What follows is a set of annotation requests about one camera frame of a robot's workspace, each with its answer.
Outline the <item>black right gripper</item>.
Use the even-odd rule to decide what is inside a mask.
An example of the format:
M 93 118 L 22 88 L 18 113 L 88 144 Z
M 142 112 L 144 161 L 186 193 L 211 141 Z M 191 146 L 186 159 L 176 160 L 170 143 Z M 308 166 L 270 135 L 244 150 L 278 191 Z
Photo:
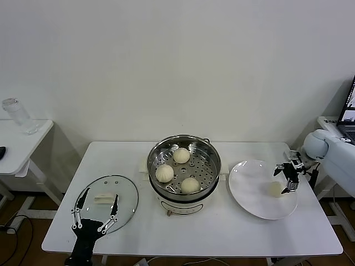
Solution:
M 295 192 L 299 184 L 298 172 L 295 166 L 291 162 L 279 163 L 276 165 L 273 176 L 277 176 L 281 172 L 283 172 L 287 180 L 287 185 L 281 193 Z

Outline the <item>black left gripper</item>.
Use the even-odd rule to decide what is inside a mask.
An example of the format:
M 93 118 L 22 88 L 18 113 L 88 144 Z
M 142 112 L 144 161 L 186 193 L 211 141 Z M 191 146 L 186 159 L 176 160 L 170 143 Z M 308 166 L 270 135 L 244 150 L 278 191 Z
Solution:
M 77 199 L 74 208 L 70 210 L 72 215 L 72 229 L 77 236 L 71 254 L 72 259 L 91 259 L 96 241 L 107 233 L 107 231 L 118 221 L 118 201 L 119 195 L 115 195 L 115 200 L 111 208 L 109 219 L 106 222 L 92 219 L 81 219 L 80 212 L 84 206 L 90 187 L 87 187 Z

